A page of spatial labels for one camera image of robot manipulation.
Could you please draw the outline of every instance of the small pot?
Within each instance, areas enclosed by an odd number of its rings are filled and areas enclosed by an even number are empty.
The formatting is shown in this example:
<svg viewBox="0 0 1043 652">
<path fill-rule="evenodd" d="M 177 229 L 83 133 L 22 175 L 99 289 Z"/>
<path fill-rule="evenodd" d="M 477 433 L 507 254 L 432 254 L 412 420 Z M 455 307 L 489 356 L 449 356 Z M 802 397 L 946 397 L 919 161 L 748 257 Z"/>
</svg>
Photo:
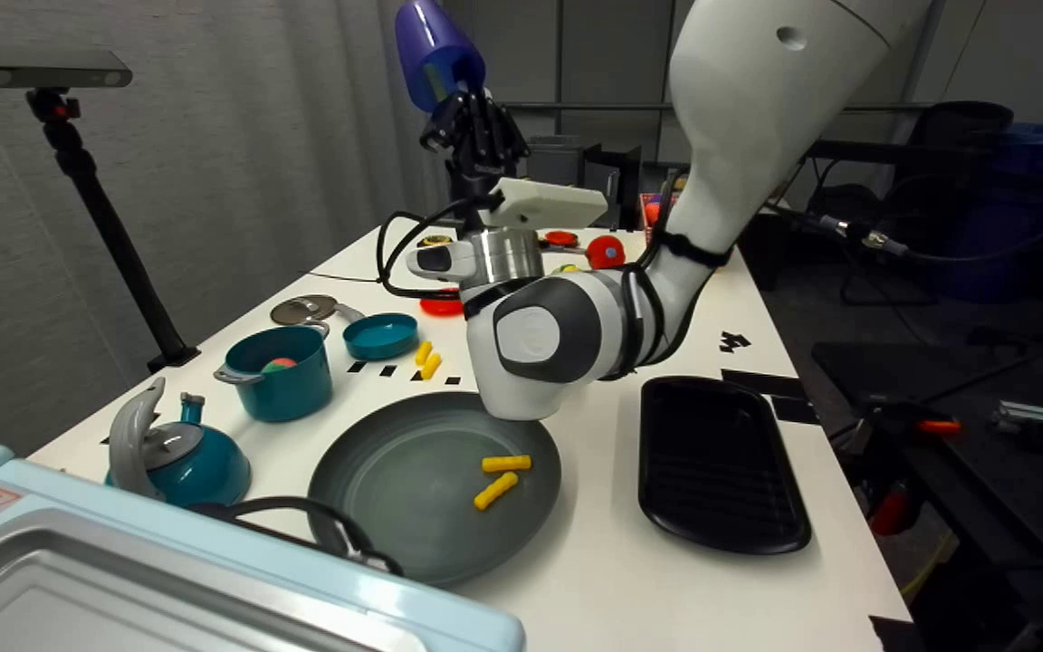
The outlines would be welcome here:
<svg viewBox="0 0 1043 652">
<path fill-rule="evenodd" d="M 244 411 L 252 420 L 285 425 L 302 420 L 334 397 L 325 334 L 315 326 L 280 326 L 240 342 L 217 379 L 235 385 Z"/>
</svg>

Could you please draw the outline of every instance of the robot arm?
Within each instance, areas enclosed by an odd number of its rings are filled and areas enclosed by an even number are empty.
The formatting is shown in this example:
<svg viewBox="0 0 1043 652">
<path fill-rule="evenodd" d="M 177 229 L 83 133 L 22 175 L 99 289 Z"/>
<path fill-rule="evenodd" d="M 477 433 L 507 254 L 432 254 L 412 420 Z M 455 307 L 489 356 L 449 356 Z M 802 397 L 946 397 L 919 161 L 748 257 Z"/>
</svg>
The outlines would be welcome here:
<svg viewBox="0 0 1043 652">
<path fill-rule="evenodd" d="M 739 233 L 782 185 L 928 0 L 694 0 L 671 58 L 690 175 L 666 233 L 622 272 L 540 276 L 537 233 L 483 226 L 419 249 L 423 276 L 459 279 L 466 345 L 489 412 L 552 418 L 570 389 L 666 357 Z"/>
</svg>

